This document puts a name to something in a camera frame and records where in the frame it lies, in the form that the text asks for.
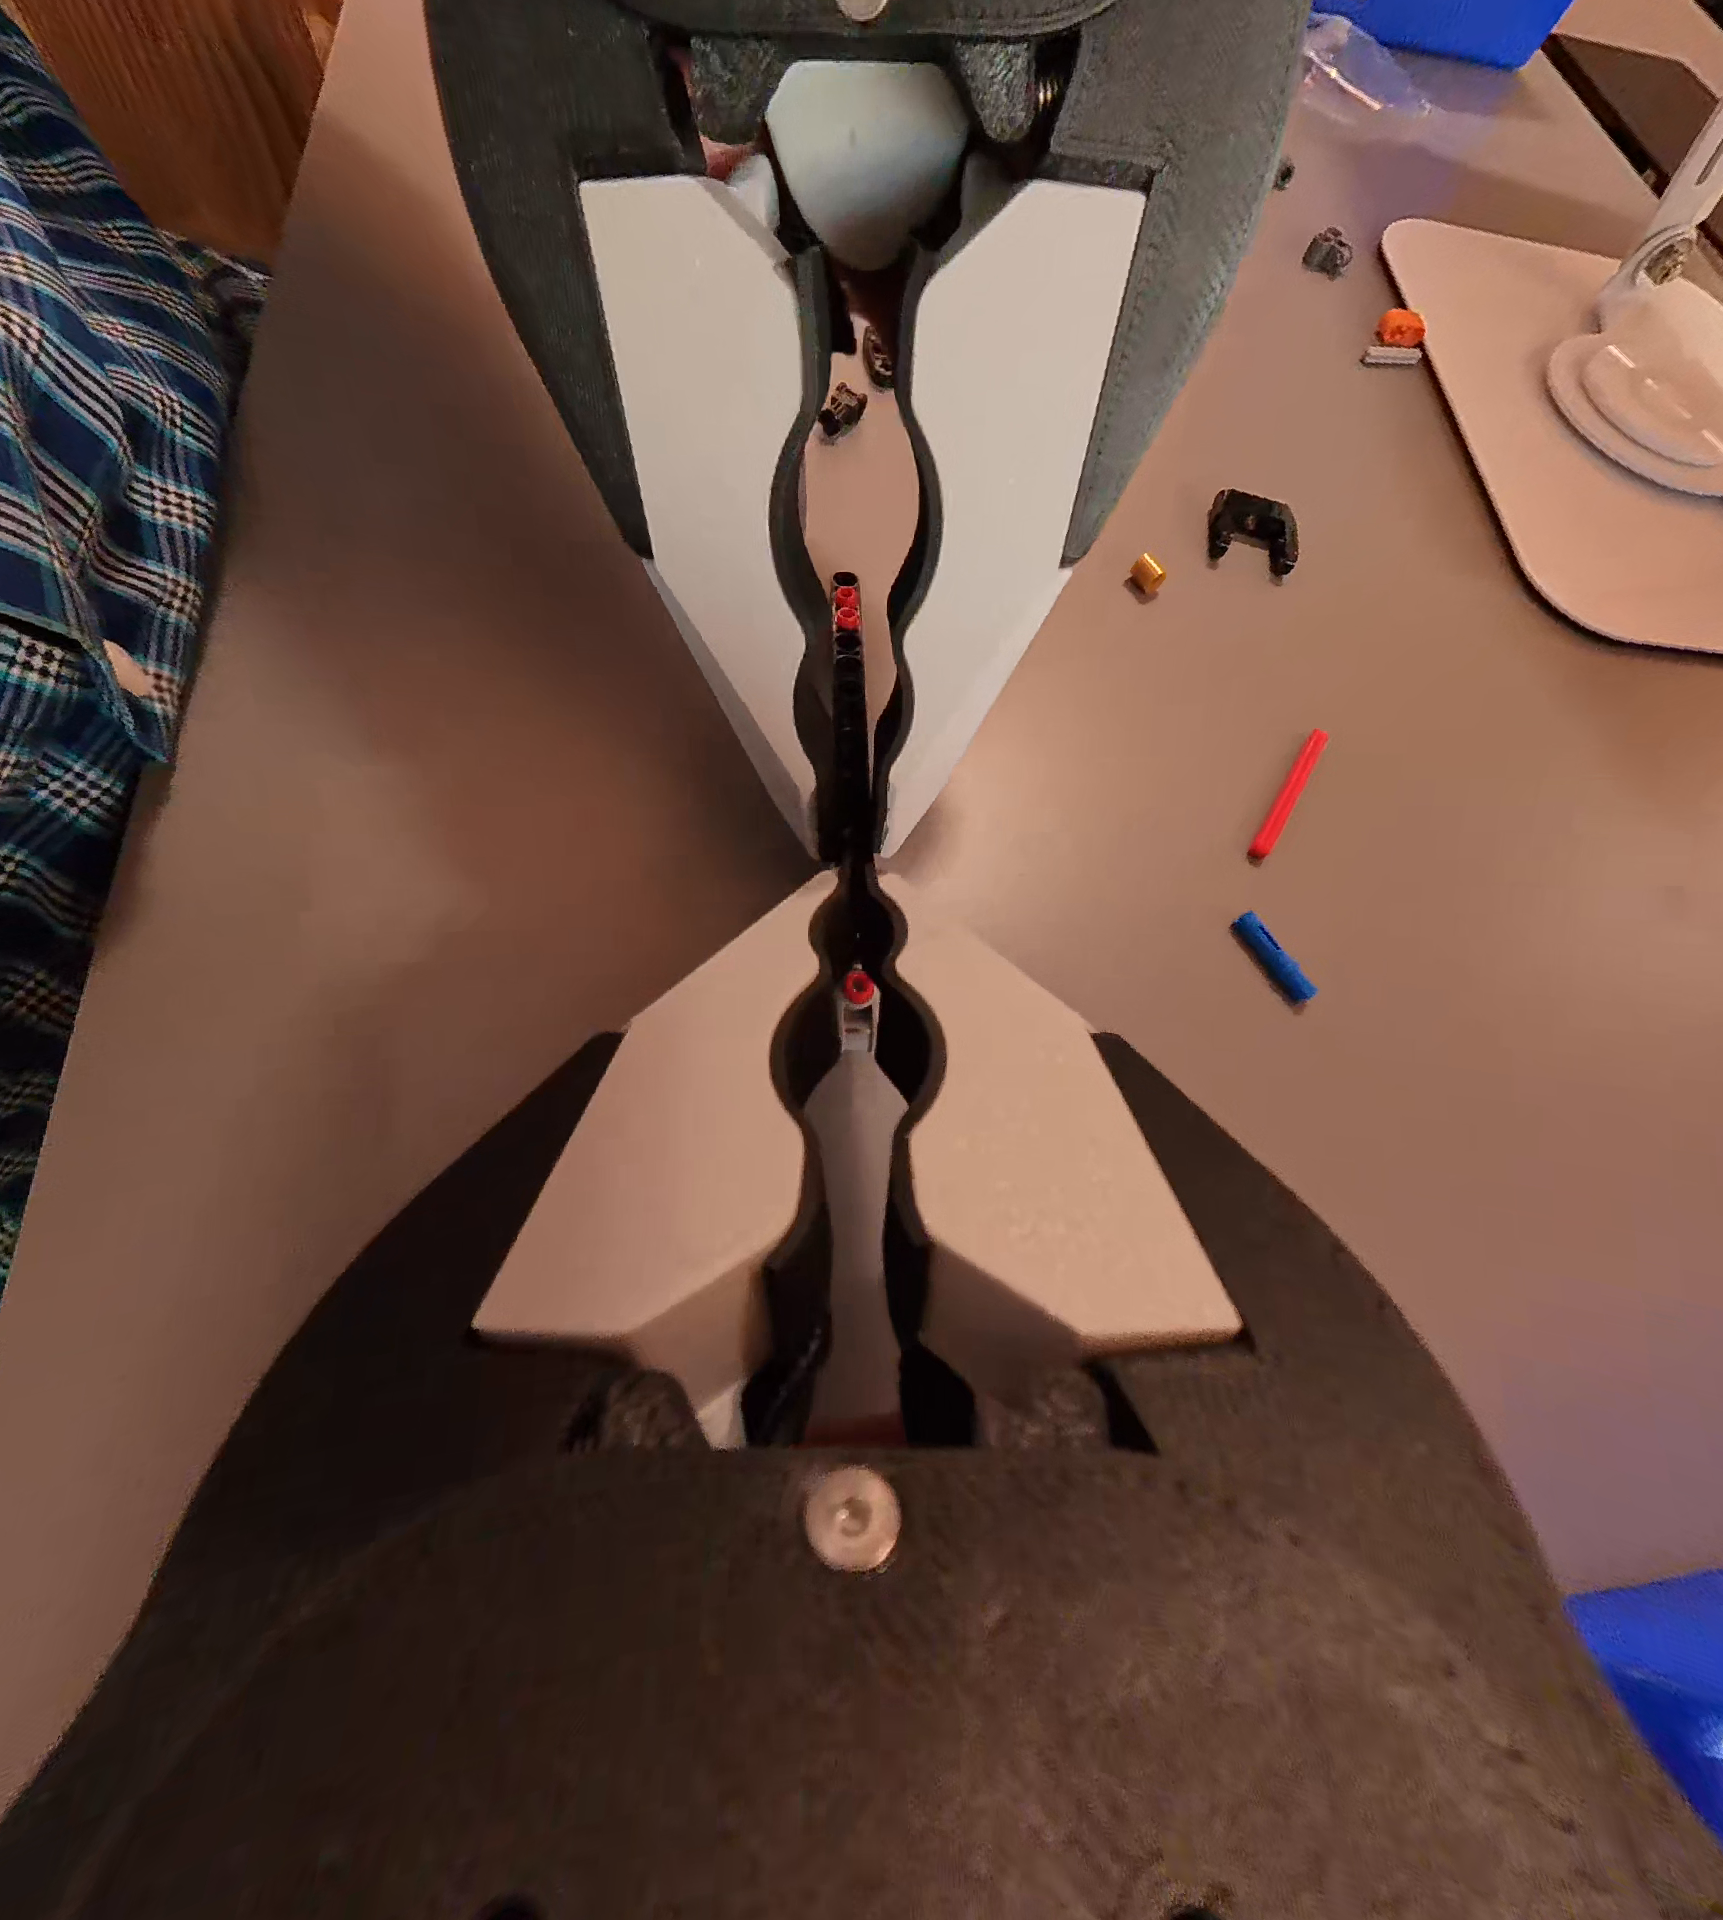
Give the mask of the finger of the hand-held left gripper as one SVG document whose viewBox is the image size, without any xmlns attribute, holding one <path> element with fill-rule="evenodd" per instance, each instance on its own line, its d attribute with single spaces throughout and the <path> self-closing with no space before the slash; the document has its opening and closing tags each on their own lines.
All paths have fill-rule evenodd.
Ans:
<svg viewBox="0 0 1723 1920">
<path fill-rule="evenodd" d="M 939 535 L 898 627 L 911 718 L 882 798 L 896 855 L 1055 611 L 1144 194 L 985 192 L 911 316 L 911 441 Z"/>
<path fill-rule="evenodd" d="M 781 822 L 817 853 L 829 726 L 803 733 L 797 696 L 829 640 L 803 525 L 831 373 L 823 251 L 791 254 L 701 176 L 592 178 L 580 208 L 645 567 Z"/>
</svg>

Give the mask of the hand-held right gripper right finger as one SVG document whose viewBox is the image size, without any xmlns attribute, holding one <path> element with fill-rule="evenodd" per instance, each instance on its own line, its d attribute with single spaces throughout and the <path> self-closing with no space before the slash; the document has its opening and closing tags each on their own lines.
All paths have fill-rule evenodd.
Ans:
<svg viewBox="0 0 1723 1920">
<path fill-rule="evenodd" d="M 905 1441 L 975 1446 L 985 1409 L 1057 1379 L 1240 1342 L 1100 1032 L 929 890 L 879 898 L 923 1068 L 882 1221 Z"/>
</svg>

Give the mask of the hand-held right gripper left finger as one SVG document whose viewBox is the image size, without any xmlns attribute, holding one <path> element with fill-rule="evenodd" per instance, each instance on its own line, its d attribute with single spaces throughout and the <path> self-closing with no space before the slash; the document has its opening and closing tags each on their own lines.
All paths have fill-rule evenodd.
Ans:
<svg viewBox="0 0 1723 1920">
<path fill-rule="evenodd" d="M 627 1024 L 521 1221 L 475 1335 L 672 1375 L 712 1446 L 746 1442 L 771 1352 L 764 1266 L 803 1207 L 806 1140 L 777 1087 L 781 1019 L 822 976 L 822 873 Z"/>
</svg>

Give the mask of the black lego beam assembly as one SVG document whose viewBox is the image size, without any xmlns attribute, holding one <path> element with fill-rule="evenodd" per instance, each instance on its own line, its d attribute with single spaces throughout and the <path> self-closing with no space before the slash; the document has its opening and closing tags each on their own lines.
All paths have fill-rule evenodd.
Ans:
<svg viewBox="0 0 1723 1920">
<path fill-rule="evenodd" d="M 838 573 L 831 589 L 831 898 L 817 950 L 831 976 L 835 1068 L 809 1101 L 822 1152 L 831 1225 L 831 1334 L 809 1441 L 890 1442 L 898 1437 L 898 1349 L 890 1313 L 882 1230 L 893 1132 L 905 1101 L 879 1062 L 882 997 L 852 932 L 859 863 L 874 840 L 871 704 L 859 586 Z"/>
</svg>

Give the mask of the blue lego pin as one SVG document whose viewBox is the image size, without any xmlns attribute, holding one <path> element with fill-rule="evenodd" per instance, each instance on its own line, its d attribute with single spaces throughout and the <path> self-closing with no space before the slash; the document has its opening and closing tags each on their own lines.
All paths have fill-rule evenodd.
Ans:
<svg viewBox="0 0 1723 1920">
<path fill-rule="evenodd" d="M 1242 913 L 1240 919 L 1234 919 L 1229 934 L 1289 1007 L 1313 1002 L 1313 980 L 1279 945 L 1279 936 L 1268 932 L 1268 926 L 1262 926 L 1257 913 Z"/>
</svg>

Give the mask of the red lego axle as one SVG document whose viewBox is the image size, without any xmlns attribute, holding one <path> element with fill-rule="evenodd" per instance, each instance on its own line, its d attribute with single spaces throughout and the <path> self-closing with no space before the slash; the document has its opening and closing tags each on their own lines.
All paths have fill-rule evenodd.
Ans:
<svg viewBox="0 0 1723 1920">
<path fill-rule="evenodd" d="M 1308 787 L 1313 769 L 1328 757 L 1328 747 L 1330 747 L 1328 729 L 1312 729 L 1303 736 L 1274 798 L 1268 800 L 1268 810 L 1262 813 L 1262 822 L 1249 840 L 1246 860 L 1251 865 L 1262 865 L 1279 851 L 1285 828 L 1290 825 L 1297 805 L 1303 800 L 1303 787 Z"/>
</svg>

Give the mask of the clear plastic bag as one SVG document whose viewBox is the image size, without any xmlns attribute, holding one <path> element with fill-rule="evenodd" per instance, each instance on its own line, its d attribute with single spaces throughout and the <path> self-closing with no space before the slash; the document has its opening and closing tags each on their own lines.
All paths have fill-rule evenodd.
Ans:
<svg viewBox="0 0 1723 1920">
<path fill-rule="evenodd" d="M 1303 27 L 1303 104 L 1349 126 L 1412 126 L 1435 104 L 1375 35 L 1339 13 L 1312 13 Z"/>
</svg>

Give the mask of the dark flat panel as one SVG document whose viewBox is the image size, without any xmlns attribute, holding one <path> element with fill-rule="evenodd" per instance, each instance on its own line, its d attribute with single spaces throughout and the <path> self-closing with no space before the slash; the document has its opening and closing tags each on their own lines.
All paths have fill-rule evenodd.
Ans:
<svg viewBox="0 0 1723 1920">
<path fill-rule="evenodd" d="M 1710 88 L 1678 59 L 1589 35 L 1554 34 L 1546 52 L 1618 153 L 1660 192 L 1713 113 Z M 1705 243 L 1723 258 L 1723 197 L 1705 221 Z"/>
</svg>

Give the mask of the plaid shirt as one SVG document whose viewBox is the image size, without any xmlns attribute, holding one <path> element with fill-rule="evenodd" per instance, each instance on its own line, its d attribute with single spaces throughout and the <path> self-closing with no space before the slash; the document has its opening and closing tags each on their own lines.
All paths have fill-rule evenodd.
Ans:
<svg viewBox="0 0 1723 1920">
<path fill-rule="evenodd" d="M 130 807 L 179 743 L 267 286 L 133 205 L 0 6 L 0 1305 Z"/>
</svg>

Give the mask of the black u-shaped lego bracket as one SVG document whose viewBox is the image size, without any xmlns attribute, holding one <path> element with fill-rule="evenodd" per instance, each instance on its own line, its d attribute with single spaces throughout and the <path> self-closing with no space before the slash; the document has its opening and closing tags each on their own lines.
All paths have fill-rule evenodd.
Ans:
<svg viewBox="0 0 1723 1920">
<path fill-rule="evenodd" d="M 1228 487 L 1211 502 L 1206 560 L 1219 565 L 1234 545 L 1259 548 L 1268 573 L 1285 582 L 1301 557 L 1297 515 L 1283 499 Z"/>
</svg>

